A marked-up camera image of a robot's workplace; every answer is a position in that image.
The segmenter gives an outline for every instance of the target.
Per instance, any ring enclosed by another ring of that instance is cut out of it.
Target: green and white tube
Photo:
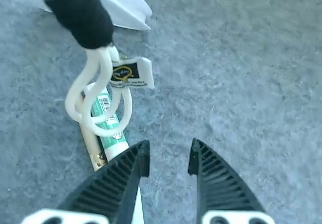
[[[95,83],[91,83],[86,86],[84,93],[86,93],[93,87]],[[92,115],[97,117],[106,112],[111,104],[111,98],[109,92],[105,88],[101,94],[96,97],[96,100],[92,106]],[[114,113],[112,117],[107,119],[105,122],[98,123],[97,126],[103,129],[113,129],[117,127],[119,119]],[[129,148],[129,145],[126,141],[124,133],[121,132],[113,137],[99,137],[107,158],[107,161],[110,161],[114,157],[118,156],[120,153]],[[137,190],[136,202],[133,212],[132,224],[144,224],[143,218],[143,208],[141,200],[140,188]]]

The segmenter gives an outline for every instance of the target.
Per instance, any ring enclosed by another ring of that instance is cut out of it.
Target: cable
[[[122,132],[132,115],[132,97],[128,87],[112,88],[112,101],[108,111],[101,116],[91,117],[91,108],[96,97],[108,85],[113,63],[120,63],[120,56],[113,46],[114,26],[100,0],[44,0],[55,14],[58,22],[68,29],[76,41],[86,50],[87,61],[84,69],[70,87],[66,99],[67,114],[76,122],[85,125],[97,136],[112,137]],[[78,112],[76,103],[80,94],[100,70],[97,81],[87,92],[82,108]],[[114,129],[102,129],[96,124],[105,122],[117,110],[121,97],[124,101],[124,114]]]

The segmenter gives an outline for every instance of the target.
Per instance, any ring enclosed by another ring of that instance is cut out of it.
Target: carpet
[[[322,1],[146,1],[152,30],[115,32],[121,51],[153,62],[155,90],[132,91],[125,131],[151,142],[146,223],[195,223],[193,137],[276,223],[322,223]],[[85,53],[49,13],[0,0],[0,15],[0,223],[20,223],[93,172],[64,109]]]

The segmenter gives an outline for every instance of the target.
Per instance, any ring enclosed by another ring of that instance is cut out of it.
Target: black tape
[[[113,43],[114,27],[100,0],[45,0],[58,22],[86,49]]]

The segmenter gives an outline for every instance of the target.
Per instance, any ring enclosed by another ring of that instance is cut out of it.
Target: barcode
[[[110,100],[108,98],[100,98],[99,102],[103,109],[103,112],[106,112],[110,107]],[[113,114],[112,117],[109,118],[109,120],[118,121],[115,114]]]

